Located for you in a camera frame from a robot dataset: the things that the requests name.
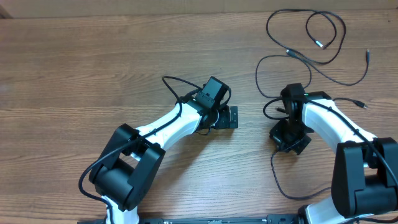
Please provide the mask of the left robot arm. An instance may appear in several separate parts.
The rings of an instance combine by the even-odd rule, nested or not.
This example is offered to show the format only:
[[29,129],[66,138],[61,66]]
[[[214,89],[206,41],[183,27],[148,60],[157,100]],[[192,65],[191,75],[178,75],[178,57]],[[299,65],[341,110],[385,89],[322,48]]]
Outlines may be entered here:
[[147,195],[166,150],[177,141],[205,129],[236,129],[238,108],[228,106],[230,87],[215,77],[184,96],[158,120],[132,128],[120,125],[99,158],[83,171],[96,195],[81,193],[106,205],[99,223],[139,223],[137,207]]

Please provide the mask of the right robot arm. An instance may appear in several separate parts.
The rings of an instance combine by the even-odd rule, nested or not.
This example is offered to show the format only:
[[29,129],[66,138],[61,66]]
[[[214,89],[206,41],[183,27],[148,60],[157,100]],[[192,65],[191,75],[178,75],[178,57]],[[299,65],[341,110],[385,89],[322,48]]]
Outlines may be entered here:
[[287,223],[381,223],[376,215],[397,210],[397,141],[360,128],[323,91],[294,83],[279,100],[286,117],[270,131],[277,151],[300,154],[317,133],[335,153],[331,195],[285,216]]

